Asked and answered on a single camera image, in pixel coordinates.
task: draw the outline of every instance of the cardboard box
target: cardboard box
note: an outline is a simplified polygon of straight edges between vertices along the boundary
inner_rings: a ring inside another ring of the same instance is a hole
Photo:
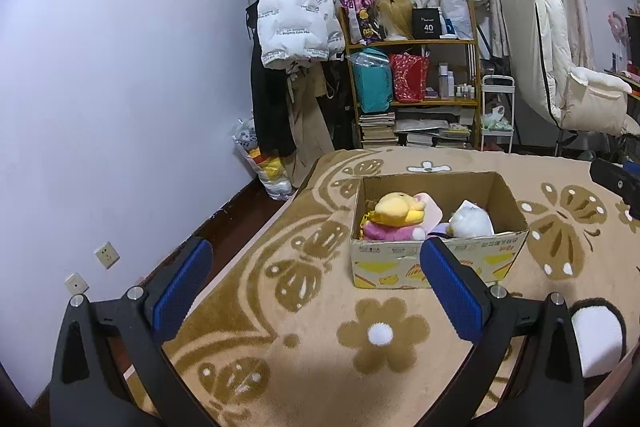
[[[351,268],[357,288],[430,288],[418,258],[420,241],[361,241],[362,216],[390,192],[426,192],[448,219],[464,200],[489,213],[496,235],[444,242],[460,263],[486,283],[504,279],[527,239],[529,229],[511,189],[497,172],[439,172],[370,176],[360,180],[351,225]]]

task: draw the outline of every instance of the white plush toy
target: white plush toy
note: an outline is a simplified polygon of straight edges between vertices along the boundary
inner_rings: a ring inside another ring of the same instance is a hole
[[[449,235],[459,239],[488,237],[494,235],[494,226],[485,210],[465,200],[451,216]]]

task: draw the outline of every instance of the teal bag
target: teal bag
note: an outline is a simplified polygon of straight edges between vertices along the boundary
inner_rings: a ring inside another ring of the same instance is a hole
[[[375,48],[365,48],[362,53],[372,55],[371,63],[377,65],[365,66],[363,62],[366,60],[361,60],[360,63],[357,58],[352,60],[360,110],[363,113],[386,111],[393,100],[393,80],[388,57]]]

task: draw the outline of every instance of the white cart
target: white cart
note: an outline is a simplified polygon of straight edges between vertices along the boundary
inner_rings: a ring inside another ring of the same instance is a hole
[[[487,76],[482,78],[482,105],[481,114],[484,116],[486,111],[486,93],[488,92],[496,92],[496,93],[504,93],[505,96],[511,96],[511,118],[509,120],[511,124],[511,130],[504,131],[494,131],[485,129],[481,124],[480,133],[482,135],[480,150],[484,150],[484,137],[485,136],[502,136],[509,138],[509,154],[511,153],[511,147],[513,146],[513,132],[515,129],[515,111],[516,111],[516,100],[515,100],[515,81],[512,76],[502,76],[501,74],[488,74]]]

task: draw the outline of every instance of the white flower center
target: white flower center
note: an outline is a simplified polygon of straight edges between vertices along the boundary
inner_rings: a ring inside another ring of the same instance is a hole
[[[369,328],[367,336],[374,346],[388,346],[394,339],[394,330],[388,324],[378,322]]]

